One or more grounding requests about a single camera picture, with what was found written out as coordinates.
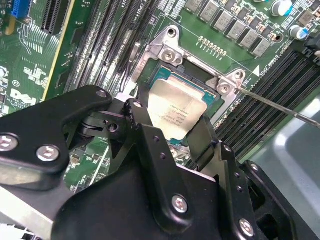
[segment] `expansion slot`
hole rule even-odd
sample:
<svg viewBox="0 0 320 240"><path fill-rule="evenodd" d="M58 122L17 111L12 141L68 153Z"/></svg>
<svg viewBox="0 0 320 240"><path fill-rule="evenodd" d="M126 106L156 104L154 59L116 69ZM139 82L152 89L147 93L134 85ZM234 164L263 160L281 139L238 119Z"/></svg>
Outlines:
<svg viewBox="0 0 320 240"><path fill-rule="evenodd" d="M64 92L75 90L79 87L81 76L85 70L85 64L90 57L95 41L99 35L99 30L103 23L105 13L108 10L109 2L111 0L99 0L93 7L93 18L88 25L88 31L81 41L77 56L72 67L72 72L68 78Z"/></svg>
<svg viewBox="0 0 320 240"><path fill-rule="evenodd" d="M60 33L68 5L69 0L47 0L41 29L50 35Z"/></svg>

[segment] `green circuit board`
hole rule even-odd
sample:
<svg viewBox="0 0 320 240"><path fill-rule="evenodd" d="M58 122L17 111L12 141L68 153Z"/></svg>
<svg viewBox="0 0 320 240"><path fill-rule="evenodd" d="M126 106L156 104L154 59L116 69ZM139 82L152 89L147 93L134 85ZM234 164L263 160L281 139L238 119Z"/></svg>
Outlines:
<svg viewBox="0 0 320 240"><path fill-rule="evenodd" d="M138 5L133 6L138 9L137 14L135 13L137 17L144 8L148 9L146 3L149 6L157 3L157 6L150 18L147 18L147 25L139 39L141 47L132 64L132 69L137 67L137 62L147 44L167 26L175 25L180 31L179 46L181 48L222 74L243 69L246 77L242 87L249 90L268 72L293 41L289 36L291 26L299 25L308 29L309 33L316 33L319 30L320 17L315 13L317 11L312 9L319 0L293 1L292 11L288 16L271 14L270 8L274 1L239 0L233 1L231 8L228 6L229 1L215 1L219 7L219 14L231 16L233 23L236 21L245 24L246 28L255 32L258 38L268 42L268 47L261 56L257 55L257 52L254 54L257 46L244 46L240 43L241 41L228 36L227 31L224 32L215 27L221 21L220 17L215 17L213 18L215 20L209 22L201 18L206 5L210 2L208 0L195 1L199 4L196 10L190 10L187 7L190 2L188 0L142 0L139 2L70 0L63 16L63 26L57 34L50 34L43 30L44 14L48 2L51 1L30 1L28 15L24 18L11 15L14 0L0 1L0 20L2 20L0 21L0 95L2 95L0 116L87 84L97 84L115 95L119 91L117 71L107 74L112 72L111 68L114 66L111 62L103 64L101 58L108 59L106 52L109 45L112 45L110 39L115 39L117 33L121 32L120 23L127 15L126 11L130 11L134 3L145 4L140 5L141 8ZM240 19L241 10L248 10L245 19ZM107 14L114 15L110 23L109 19L105 18ZM251 26L255 20L258 20L258 23ZM108 29L105 30L105 36L108 36L107 41L95 42L95 39L104 33L101 29L106 23L109 23ZM271 29L269 34L264 34L264 30L268 27ZM128 47L125 40L123 38L124 47L120 47L116 53L121 53L122 49ZM95 51L95 59L92 58L90 51ZM123 56L125 59L128 55L124 52ZM156 60L148 61L138 81L148 82L158 64ZM98 74L100 67L104 70L103 74ZM241 99L242 96L236 99L234 104ZM221 102L217 101L211 109L208 109L210 116L215 113L220 104ZM233 108L234 106L230 106L230 109L214 124L216 128ZM91 185L108 174L110 162L107 149L107 141L97 138L85 149L77 149L71 153L71 163L66 171L65 181L73 192ZM189 161L190 155L186 153L176 160L185 164L184 160Z"/></svg>

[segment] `blue connector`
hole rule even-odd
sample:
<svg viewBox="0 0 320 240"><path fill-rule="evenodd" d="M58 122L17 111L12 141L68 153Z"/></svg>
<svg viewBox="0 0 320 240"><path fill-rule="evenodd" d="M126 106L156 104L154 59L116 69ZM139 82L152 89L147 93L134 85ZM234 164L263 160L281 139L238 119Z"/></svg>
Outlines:
<svg viewBox="0 0 320 240"><path fill-rule="evenodd" d="M31 0L14 0L11 15L17 19L28 16Z"/></svg>

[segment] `motherboard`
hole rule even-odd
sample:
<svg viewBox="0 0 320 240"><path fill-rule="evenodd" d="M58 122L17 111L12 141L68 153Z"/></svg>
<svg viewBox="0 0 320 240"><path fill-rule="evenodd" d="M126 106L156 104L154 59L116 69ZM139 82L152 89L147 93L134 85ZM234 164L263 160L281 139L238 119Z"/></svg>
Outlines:
<svg viewBox="0 0 320 240"><path fill-rule="evenodd" d="M177 163L194 168L186 135L203 114L241 161L289 118L219 78L298 110L320 92L304 45L319 32L320 0L0 0L0 115L85 85L129 98L146 83ZM74 193L108 175L108 150L96 138L70 154Z"/></svg>

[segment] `capacitor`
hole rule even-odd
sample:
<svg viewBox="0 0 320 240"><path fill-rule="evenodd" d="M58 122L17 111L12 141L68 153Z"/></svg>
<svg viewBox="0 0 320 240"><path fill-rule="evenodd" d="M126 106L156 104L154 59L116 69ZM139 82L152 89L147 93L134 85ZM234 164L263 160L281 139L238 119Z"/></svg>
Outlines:
<svg viewBox="0 0 320 240"><path fill-rule="evenodd" d="M271 5L270 11L275 17L286 17L291 13L293 7L290 0L277 0Z"/></svg>
<svg viewBox="0 0 320 240"><path fill-rule="evenodd" d="M289 35L297 40L304 40L308 36L308 29L305 27L300 27L299 25L293 25L289 29Z"/></svg>

